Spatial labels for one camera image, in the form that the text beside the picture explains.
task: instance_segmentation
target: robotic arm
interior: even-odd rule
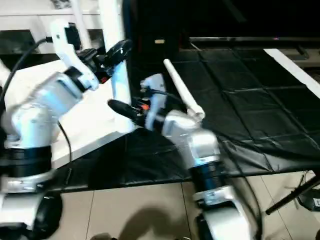
[[[61,197],[47,192],[55,174],[54,127],[84,92],[96,90],[113,75],[132,48],[131,41],[123,40],[107,53],[103,49],[76,53],[81,44],[73,23],[55,21],[51,32],[54,49],[68,69],[54,73],[2,116],[7,139],[0,160],[0,233],[14,229],[29,239],[46,239],[59,227]]]
[[[114,99],[108,105],[137,125],[159,132],[177,147],[195,187],[193,199],[202,210],[196,218],[199,238],[253,240],[249,218],[228,184],[216,135],[202,128],[198,119],[165,109],[166,96],[159,93],[165,91],[160,74],[142,81],[141,87],[142,98],[136,105]]]
[[[131,42],[123,40],[105,54],[99,49],[76,54],[81,46],[73,24],[56,22],[51,31],[55,51],[68,69],[53,74],[3,116],[8,136],[6,158],[0,160],[5,173],[0,178],[0,233],[15,230],[29,239],[50,237],[62,214],[61,196],[47,192],[54,177],[54,126],[85,91],[94,91],[107,81],[131,49]],[[108,105],[176,145],[195,186],[194,201],[202,210],[196,219],[201,240],[252,240],[249,218],[225,177],[217,137],[202,128],[198,119],[168,110],[165,91],[162,76],[156,74],[141,82],[142,97],[134,106],[117,100]]]

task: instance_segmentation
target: white stick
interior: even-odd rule
[[[76,28],[78,29],[78,32],[79,32],[82,48],[91,49],[92,48],[91,40],[85,25],[84,18],[82,16],[82,10],[78,3],[78,0],[70,0],[70,2],[72,6],[73,15],[75,18]]]
[[[125,39],[121,7],[118,0],[99,0],[100,21],[104,38],[105,50],[108,51],[117,42]],[[126,61],[120,63],[111,78],[113,99],[131,104],[130,87]],[[117,131],[129,133],[134,130],[130,119],[116,114]]]
[[[184,81],[181,79],[180,75],[178,74],[177,70],[175,67],[172,65],[171,61],[169,59],[165,59],[163,61],[167,71],[169,72],[173,83],[178,90],[182,101],[187,105],[188,107],[188,114],[190,116],[198,116],[199,118],[204,119],[206,114],[205,111],[202,109],[201,106],[199,106],[194,99],[194,97],[191,95],[189,92],[189,89],[185,85]]]

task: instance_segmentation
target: tile floor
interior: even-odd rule
[[[300,172],[249,177],[261,207],[267,207],[296,187]],[[60,229],[50,240],[90,240],[110,233],[119,240],[197,240],[189,182],[66,193]],[[292,201],[264,217],[265,240],[314,240],[320,213]]]

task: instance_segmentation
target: black tripod leg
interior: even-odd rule
[[[314,188],[315,186],[320,184],[320,175],[316,174],[313,178],[311,178],[309,181],[307,181],[305,184],[297,187],[294,191],[292,191],[289,195],[278,201],[273,206],[269,207],[265,213],[267,215],[272,214],[274,211],[278,210],[279,208],[282,208],[287,203],[291,202],[293,199],[298,197],[300,194]]]

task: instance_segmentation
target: wire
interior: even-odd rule
[[[62,127],[61,123],[58,121],[58,127],[60,128],[65,140],[66,140],[66,143],[68,144],[68,148],[69,148],[69,163],[72,162],[72,149],[71,149],[71,143],[70,143],[70,140],[68,138],[68,135],[65,131],[65,129]]]
[[[200,57],[200,61],[203,61],[204,58],[200,53],[202,50],[200,48],[198,48],[196,45],[194,45],[192,42],[190,42],[190,45],[197,50],[197,53],[199,54],[199,57]],[[255,204],[256,204],[256,206],[258,208],[258,214],[255,217],[252,207],[250,207],[250,205],[248,203],[245,204],[245,205],[247,205],[247,207],[249,207],[251,214],[254,215],[253,217],[255,217],[255,221],[256,221],[256,224],[257,224],[257,228],[258,228],[256,236],[255,236],[255,239],[256,240],[261,240],[262,239],[262,235],[263,235],[263,217],[262,217],[262,210],[261,210],[258,198],[257,198],[257,196],[255,194],[254,189],[252,188],[251,184],[249,183],[247,177],[245,176],[244,172],[242,171],[241,167],[237,163],[237,161],[235,159],[233,159],[232,157],[230,157],[230,159],[234,163],[234,165],[237,168],[237,170],[239,171],[240,176],[244,178],[245,184],[248,186],[250,192],[252,193],[252,196],[254,198]]]
[[[16,64],[14,65],[14,67],[12,68],[12,71],[10,72],[3,88],[2,88],[2,93],[1,93],[1,96],[0,96],[0,107],[1,107],[1,110],[0,110],[0,115],[2,115],[3,111],[4,111],[4,104],[5,104],[5,96],[6,96],[6,93],[7,93],[7,90],[8,90],[8,87],[14,77],[14,75],[16,74],[17,70],[19,70],[22,66],[22,64],[24,63],[24,61],[26,60],[26,58],[36,49],[39,47],[40,44],[43,44],[43,43],[51,43],[52,42],[52,37],[46,37],[46,38],[43,38],[39,41],[37,41],[34,45],[32,45],[20,58],[19,60],[16,62]]]
[[[58,121],[58,127],[60,128],[65,140],[66,140],[66,143],[68,144],[68,148],[69,148],[69,164],[72,162],[72,148],[71,148],[71,143],[70,143],[70,140],[68,138],[68,135],[64,129],[64,127],[61,125],[60,121]],[[61,188],[60,192],[62,192],[69,184],[69,180],[71,178],[71,173],[72,173],[72,168],[69,167],[68,168],[68,172],[67,172],[67,175],[66,175],[66,178],[64,180],[64,183],[63,183],[63,187]]]
[[[159,90],[154,90],[154,89],[151,89],[150,90],[151,93],[153,94],[162,94],[162,95],[166,95],[174,100],[176,100],[177,102],[181,103],[181,104],[185,104],[179,97],[177,97],[176,95],[172,94],[172,93],[169,93],[169,92],[166,92],[166,91],[159,91]]]

